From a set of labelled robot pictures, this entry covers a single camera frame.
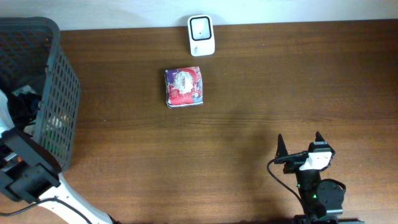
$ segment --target gray plastic basket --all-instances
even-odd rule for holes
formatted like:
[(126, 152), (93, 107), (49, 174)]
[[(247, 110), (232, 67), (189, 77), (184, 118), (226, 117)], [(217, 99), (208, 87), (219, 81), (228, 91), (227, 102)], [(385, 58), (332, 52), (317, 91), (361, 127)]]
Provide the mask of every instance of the gray plastic basket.
[(42, 94), (33, 139), (69, 168), (80, 82), (60, 46), (60, 30), (44, 17), (0, 19), (0, 88), (30, 85)]

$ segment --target brown tabletop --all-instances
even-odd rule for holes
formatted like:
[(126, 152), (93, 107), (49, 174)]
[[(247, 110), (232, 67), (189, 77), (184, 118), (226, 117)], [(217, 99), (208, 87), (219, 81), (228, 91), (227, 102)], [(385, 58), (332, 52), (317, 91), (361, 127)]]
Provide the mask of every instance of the brown tabletop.
[[(398, 21), (216, 26), (194, 58), (186, 27), (62, 32), (81, 83), (68, 183), (123, 223), (231, 223), (301, 214), (266, 171), (315, 132), (336, 151), (342, 218), (398, 220)], [(164, 70), (199, 66), (204, 105), (168, 109)], [(283, 166), (271, 169), (294, 187)], [(0, 212), (27, 204), (0, 196)], [(1, 223), (64, 223), (35, 208)]]

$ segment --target snack package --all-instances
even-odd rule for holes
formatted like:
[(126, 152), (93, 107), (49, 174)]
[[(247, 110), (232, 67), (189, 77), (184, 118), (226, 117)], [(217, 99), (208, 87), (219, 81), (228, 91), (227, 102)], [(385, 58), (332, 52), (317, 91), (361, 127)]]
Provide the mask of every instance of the snack package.
[(165, 77), (169, 108), (203, 104), (203, 82), (199, 67), (166, 70)]

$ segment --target black cable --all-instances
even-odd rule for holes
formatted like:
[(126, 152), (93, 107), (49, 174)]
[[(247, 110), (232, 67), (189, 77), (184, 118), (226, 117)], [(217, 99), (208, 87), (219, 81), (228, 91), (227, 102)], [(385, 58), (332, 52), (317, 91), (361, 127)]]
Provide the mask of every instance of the black cable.
[(294, 196), (297, 197), (297, 200), (300, 202), (301, 207), (303, 208), (304, 214), (305, 214), (307, 220), (309, 221), (308, 215), (307, 215), (307, 213), (306, 213), (306, 211), (305, 211), (305, 209), (304, 209), (304, 203), (303, 203), (303, 201), (301, 200), (300, 196), (299, 196), (296, 192), (294, 192), (294, 190), (292, 190), (290, 187), (288, 187), (286, 184), (284, 184), (282, 181), (280, 181), (280, 180), (271, 172), (271, 170), (269, 169), (269, 166), (270, 166), (274, 161), (275, 161), (275, 159), (269, 161), (268, 164), (267, 164), (267, 170), (268, 170), (269, 175), (271, 175), (271, 177), (273, 177), (278, 183), (280, 183), (280, 184), (281, 184), (282, 186), (284, 186), (288, 191), (292, 192), (292, 193), (294, 194)]
[(85, 216), (84, 216), (81, 212), (79, 212), (77, 209), (73, 208), (72, 206), (68, 205), (67, 203), (65, 203), (65, 202), (63, 202), (63, 201), (61, 201), (61, 200), (59, 200), (59, 199), (57, 199), (57, 198), (48, 198), (48, 199), (41, 200), (41, 201), (39, 201), (39, 202), (37, 202), (37, 203), (34, 203), (34, 204), (32, 204), (32, 205), (29, 205), (28, 207), (25, 207), (25, 208), (23, 208), (23, 209), (21, 209), (21, 210), (18, 210), (18, 211), (16, 211), (16, 212), (11, 212), (11, 213), (1, 213), (1, 212), (0, 212), (0, 217), (10, 217), (10, 216), (13, 216), (13, 215), (18, 215), (18, 214), (21, 214), (22, 212), (26, 212), (26, 211), (28, 211), (29, 209), (34, 208), (34, 207), (36, 207), (36, 206), (38, 206), (38, 205), (40, 205), (40, 204), (43, 204), (43, 203), (45, 203), (45, 202), (58, 202), (58, 203), (60, 203), (60, 204), (62, 204), (62, 205), (64, 205), (64, 206), (66, 206), (66, 207), (69, 208), (70, 210), (74, 211), (74, 212), (75, 212), (76, 214), (78, 214), (79, 216), (81, 216), (88, 224), (92, 224), (92, 222), (90, 222), (89, 219), (88, 219), (87, 217), (85, 217)]

